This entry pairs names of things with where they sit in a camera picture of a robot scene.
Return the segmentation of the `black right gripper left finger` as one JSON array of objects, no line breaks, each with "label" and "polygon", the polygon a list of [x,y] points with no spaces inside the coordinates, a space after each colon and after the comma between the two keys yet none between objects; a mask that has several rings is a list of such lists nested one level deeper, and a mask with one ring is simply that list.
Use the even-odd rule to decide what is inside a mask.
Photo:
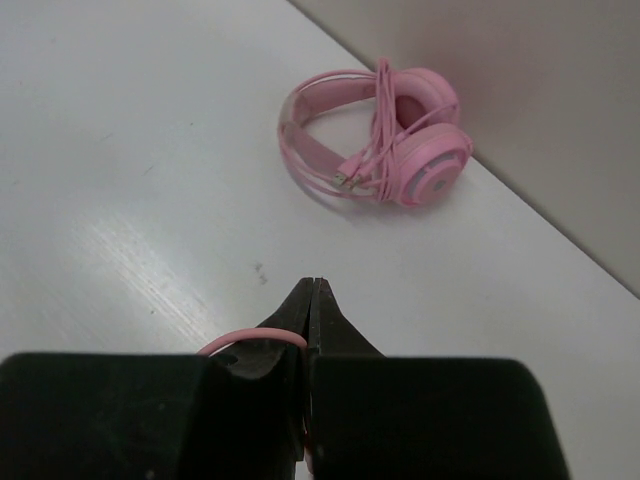
[{"label": "black right gripper left finger", "polygon": [[24,352],[1,364],[5,479],[291,479],[303,348],[263,332],[206,354]]}]

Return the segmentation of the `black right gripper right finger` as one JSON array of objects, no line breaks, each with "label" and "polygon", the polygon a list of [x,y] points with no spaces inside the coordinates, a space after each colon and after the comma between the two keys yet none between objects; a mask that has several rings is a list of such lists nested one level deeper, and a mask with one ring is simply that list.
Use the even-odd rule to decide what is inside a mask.
[{"label": "black right gripper right finger", "polygon": [[326,280],[309,308],[310,465],[318,479],[566,479],[544,392],[513,359],[387,357]]}]

